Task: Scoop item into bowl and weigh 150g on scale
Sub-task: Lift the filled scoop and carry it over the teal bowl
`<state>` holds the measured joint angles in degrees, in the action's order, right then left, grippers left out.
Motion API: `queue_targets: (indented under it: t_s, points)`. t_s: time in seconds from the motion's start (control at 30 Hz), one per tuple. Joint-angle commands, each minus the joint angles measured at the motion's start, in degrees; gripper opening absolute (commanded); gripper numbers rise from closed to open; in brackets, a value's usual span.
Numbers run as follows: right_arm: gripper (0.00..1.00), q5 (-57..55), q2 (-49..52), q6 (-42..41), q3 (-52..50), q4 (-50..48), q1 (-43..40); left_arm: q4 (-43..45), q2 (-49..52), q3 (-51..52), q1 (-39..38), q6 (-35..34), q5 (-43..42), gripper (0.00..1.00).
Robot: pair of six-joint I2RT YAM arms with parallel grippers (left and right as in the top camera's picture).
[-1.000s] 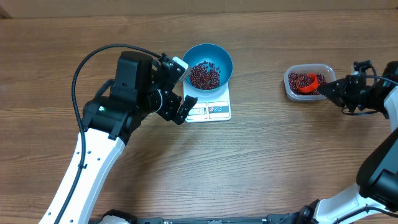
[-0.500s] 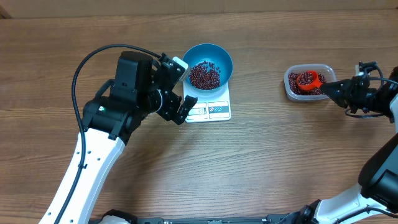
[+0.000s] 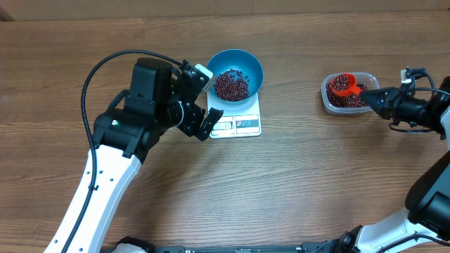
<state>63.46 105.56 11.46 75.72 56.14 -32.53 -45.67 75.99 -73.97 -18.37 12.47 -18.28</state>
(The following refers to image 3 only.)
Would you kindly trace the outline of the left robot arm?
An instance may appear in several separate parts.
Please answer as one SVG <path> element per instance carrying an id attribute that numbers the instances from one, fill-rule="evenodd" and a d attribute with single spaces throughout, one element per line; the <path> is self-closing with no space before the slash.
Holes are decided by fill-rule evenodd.
<path id="1" fill-rule="evenodd" d="M 94 122 L 84 175 L 47 252 L 100 251 L 124 192 L 166 130 L 208 138 L 223 112 L 195 100 L 214 81 L 201 64 L 137 60 L 129 89 Z"/>

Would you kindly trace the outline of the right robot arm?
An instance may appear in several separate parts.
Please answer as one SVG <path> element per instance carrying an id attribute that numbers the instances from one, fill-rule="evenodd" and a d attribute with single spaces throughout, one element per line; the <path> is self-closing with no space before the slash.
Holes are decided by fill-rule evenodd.
<path id="1" fill-rule="evenodd" d="M 416 80 L 428 78 L 424 69 L 403 70 L 398 88 L 366 90 L 361 100 L 400 131 L 435 132 L 449 140 L 449 78 L 440 87 L 430 86 L 429 100 L 415 98 Z M 367 226 L 358 226 L 338 239 L 325 242 L 317 252 L 401 252 L 427 242 L 449 246 L 449 154 L 445 153 L 411 187 L 398 212 Z"/>

